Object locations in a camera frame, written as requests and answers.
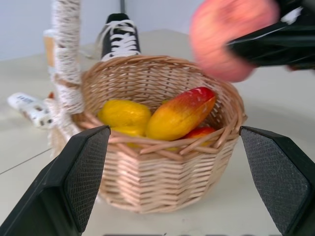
rope-wrapped pole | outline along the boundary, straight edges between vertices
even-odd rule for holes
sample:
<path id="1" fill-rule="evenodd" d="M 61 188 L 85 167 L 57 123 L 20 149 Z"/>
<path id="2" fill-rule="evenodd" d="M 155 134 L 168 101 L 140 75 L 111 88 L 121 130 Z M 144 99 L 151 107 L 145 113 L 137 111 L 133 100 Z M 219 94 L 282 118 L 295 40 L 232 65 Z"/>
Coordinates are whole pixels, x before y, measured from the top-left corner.
<path id="1" fill-rule="evenodd" d="M 52 82 L 58 102 L 68 113 L 84 110 L 81 72 L 78 64 L 80 47 L 80 0 L 53 0 L 52 24 L 55 38 L 55 69 Z"/>

black object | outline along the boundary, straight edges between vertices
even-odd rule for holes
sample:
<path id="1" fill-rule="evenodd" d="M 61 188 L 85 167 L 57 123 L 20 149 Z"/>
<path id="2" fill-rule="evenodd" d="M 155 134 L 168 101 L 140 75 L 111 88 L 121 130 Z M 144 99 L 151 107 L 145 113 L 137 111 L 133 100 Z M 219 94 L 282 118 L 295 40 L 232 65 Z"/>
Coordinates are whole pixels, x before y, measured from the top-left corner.
<path id="1" fill-rule="evenodd" d="M 111 23 L 111 22 L 119 22 L 119 21 L 124 21 L 124 20 L 130 20 L 129 17 L 124 14 L 124 13 L 116 13 L 116 14 L 110 14 L 107 18 L 106 24 Z M 101 57 L 104 57 L 105 55 L 109 55 L 109 57 L 113 57 L 114 55 L 112 54 L 113 48 L 118 47 L 117 45 L 114 45 L 113 42 L 121 41 L 121 38 L 115 37 L 112 38 L 114 34 L 116 35 L 125 35 L 128 34 L 130 36 L 134 36 L 136 38 L 134 45 L 136 47 L 135 51 L 141 52 L 140 51 L 140 44 L 139 44 L 139 36 L 138 36 L 138 29 L 134 27 L 132 24 L 125 23 L 129 27 L 134 28 L 135 32 L 129 32 L 129 31 L 124 31 L 122 29 L 113 29 L 113 31 L 109 31 L 107 34 L 105 34 L 103 38 L 103 45 L 102 45 L 102 54 Z"/>
<path id="2" fill-rule="evenodd" d="M 288 137 L 240 130 L 255 186 L 284 236 L 315 236 L 315 163 Z"/>
<path id="3" fill-rule="evenodd" d="M 276 24 L 227 43 L 236 55 L 256 66 L 288 65 L 292 70 L 315 69 L 315 1 L 277 0 L 281 18 L 299 7 L 296 21 Z"/>
<path id="4" fill-rule="evenodd" d="M 1 236 L 80 236 L 102 178 L 108 126 L 73 136 L 0 227 Z"/>

white shoelace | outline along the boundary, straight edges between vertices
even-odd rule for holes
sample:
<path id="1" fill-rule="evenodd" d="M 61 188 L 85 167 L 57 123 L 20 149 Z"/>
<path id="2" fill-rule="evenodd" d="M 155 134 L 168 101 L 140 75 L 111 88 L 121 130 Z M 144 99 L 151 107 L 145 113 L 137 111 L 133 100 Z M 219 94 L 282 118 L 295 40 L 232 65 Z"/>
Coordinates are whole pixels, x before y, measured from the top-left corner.
<path id="1" fill-rule="evenodd" d="M 112 21 L 106 24 L 97 36 L 94 55 L 90 56 L 84 52 L 81 53 L 89 58 L 99 58 L 97 55 L 99 55 L 99 53 L 101 52 L 103 39 L 105 35 L 109 33 L 110 40 L 112 41 L 111 44 L 112 51 L 104 55 L 101 61 L 106 61 L 116 57 L 128 57 L 133 55 L 139 55 L 140 52 L 137 51 L 136 37 L 134 35 L 131 35 L 131 33 L 135 33 L 135 28 L 131 27 L 130 25 L 135 26 L 134 22 L 131 20 Z M 114 30 L 121 30 L 125 31 L 126 33 L 114 34 Z"/>

shoe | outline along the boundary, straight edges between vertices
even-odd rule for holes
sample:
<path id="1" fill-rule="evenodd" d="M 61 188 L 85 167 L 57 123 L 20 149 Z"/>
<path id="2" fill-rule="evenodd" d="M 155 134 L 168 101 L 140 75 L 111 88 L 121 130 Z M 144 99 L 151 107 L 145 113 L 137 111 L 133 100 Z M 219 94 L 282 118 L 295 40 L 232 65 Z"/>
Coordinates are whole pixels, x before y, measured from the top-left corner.
<path id="1" fill-rule="evenodd" d="M 108 16 L 97 38 L 97 44 L 101 42 L 101 61 L 141 54 L 137 27 L 123 13 Z"/>

white table surface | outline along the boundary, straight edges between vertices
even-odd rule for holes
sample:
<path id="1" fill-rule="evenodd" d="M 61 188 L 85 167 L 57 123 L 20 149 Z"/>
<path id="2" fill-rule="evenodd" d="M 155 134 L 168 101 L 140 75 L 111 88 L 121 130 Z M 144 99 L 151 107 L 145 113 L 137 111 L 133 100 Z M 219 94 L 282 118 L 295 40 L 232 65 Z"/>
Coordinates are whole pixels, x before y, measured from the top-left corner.
<path id="1" fill-rule="evenodd" d="M 185 34 L 146 32 L 140 35 L 140 43 L 143 54 L 192 60 Z M 88 68 L 94 61 L 82 59 L 82 63 Z M 246 125 L 289 136 L 315 160 L 315 74 L 260 68 L 235 86 L 249 116 Z M 44 98 L 51 89 L 45 55 L 0 62 L 0 223 L 51 161 L 47 133 L 10 109 L 6 98 L 19 91 Z M 183 210 L 139 215 L 97 202 L 83 236 L 113 233 L 280 235 L 254 186 L 241 139 L 220 183 L 203 201 Z"/>

